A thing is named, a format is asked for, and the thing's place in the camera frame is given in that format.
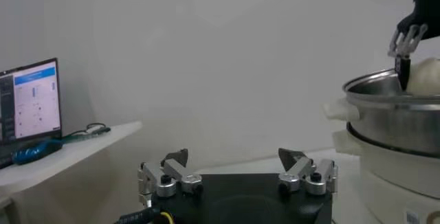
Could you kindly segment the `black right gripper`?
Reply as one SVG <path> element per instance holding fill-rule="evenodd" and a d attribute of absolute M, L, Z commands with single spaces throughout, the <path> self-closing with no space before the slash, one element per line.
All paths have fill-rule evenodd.
<path fill-rule="evenodd" d="M 413 11 L 397 24 L 388 56 L 395 60 L 395 73 L 402 91 L 408 87 L 411 59 L 421 40 L 439 36 L 439 0 L 413 0 Z"/>

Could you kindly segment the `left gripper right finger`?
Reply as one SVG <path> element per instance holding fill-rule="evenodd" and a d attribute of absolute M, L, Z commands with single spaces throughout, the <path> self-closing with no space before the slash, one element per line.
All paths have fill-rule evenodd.
<path fill-rule="evenodd" d="M 279 159 L 285 169 L 278 175 L 278 189 L 283 196 L 299 191 L 322 196 L 338 191 L 338 166 L 331 159 L 322 159 L 316 163 L 304 152 L 278 149 Z"/>

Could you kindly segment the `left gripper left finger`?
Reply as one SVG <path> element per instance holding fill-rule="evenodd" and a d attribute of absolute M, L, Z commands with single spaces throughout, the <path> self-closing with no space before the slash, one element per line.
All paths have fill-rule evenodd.
<path fill-rule="evenodd" d="M 151 207 L 153 199 L 172 199 L 177 195 L 199 198 L 204 192 L 202 176 L 186 167 L 187 148 L 169 153 L 160 162 L 142 162 L 137 170 L 139 202 Z"/>

